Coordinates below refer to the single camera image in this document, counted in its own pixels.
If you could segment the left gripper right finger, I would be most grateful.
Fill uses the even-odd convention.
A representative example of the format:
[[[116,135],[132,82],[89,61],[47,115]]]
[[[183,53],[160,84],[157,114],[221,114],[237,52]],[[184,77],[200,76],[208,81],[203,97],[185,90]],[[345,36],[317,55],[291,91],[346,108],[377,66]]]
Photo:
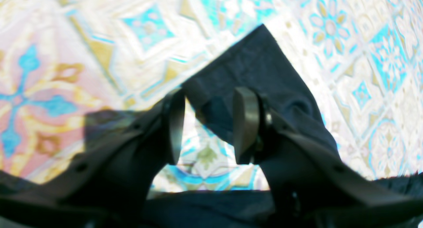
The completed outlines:
[[[262,169],[275,205],[275,225],[387,228],[422,220],[422,199],[361,177],[323,145],[292,128],[264,95],[235,88],[233,112],[236,162]]]

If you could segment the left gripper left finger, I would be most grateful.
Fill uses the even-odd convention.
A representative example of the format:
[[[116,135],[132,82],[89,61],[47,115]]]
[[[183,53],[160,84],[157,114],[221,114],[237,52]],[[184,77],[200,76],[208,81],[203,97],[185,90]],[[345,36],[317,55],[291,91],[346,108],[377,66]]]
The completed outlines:
[[[178,163],[184,114],[177,88],[53,180],[2,195],[1,216],[34,228],[136,227],[155,176]]]

